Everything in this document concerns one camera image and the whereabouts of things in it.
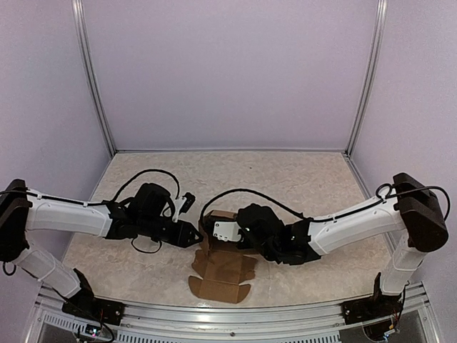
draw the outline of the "cardboard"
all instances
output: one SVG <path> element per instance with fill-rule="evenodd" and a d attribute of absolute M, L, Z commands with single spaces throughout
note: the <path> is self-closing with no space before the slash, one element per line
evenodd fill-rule
<path fill-rule="evenodd" d="M 205 218 L 233 220 L 233 212 L 214 210 Z M 234 242 L 223 242 L 209 236 L 199 222 L 199 231 L 204 240 L 200 243 L 201 250 L 195 253 L 192 268 L 200 277 L 189 277 L 189 287 L 193 295 L 201 299 L 216 300 L 238 304 L 251 290 L 250 284 L 242 282 L 252 280 L 257 259 L 245 256 L 257 254 L 254 249 L 239 250 Z"/>

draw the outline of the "cardboard box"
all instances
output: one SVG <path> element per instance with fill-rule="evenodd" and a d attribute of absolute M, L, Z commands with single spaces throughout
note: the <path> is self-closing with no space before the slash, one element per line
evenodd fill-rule
<path fill-rule="evenodd" d="M 233 221 L 233 212 L 213 210 L 205 216 L 204 221 Z M 192 294 L 201 299 L 216 300 L 238 304 L 251 290 L 250 284 L 242 282 L 252 280 L 255 274 L 257 259 L 248 254 L 257 254 L 253 249 L 239 250 L 234 242 L 219 241 L 208 235 L 199 222 L 199 231 L 204 240 L 200 250 L 195 253 L 192 268 L 200 277 L 189 277 Z"/>

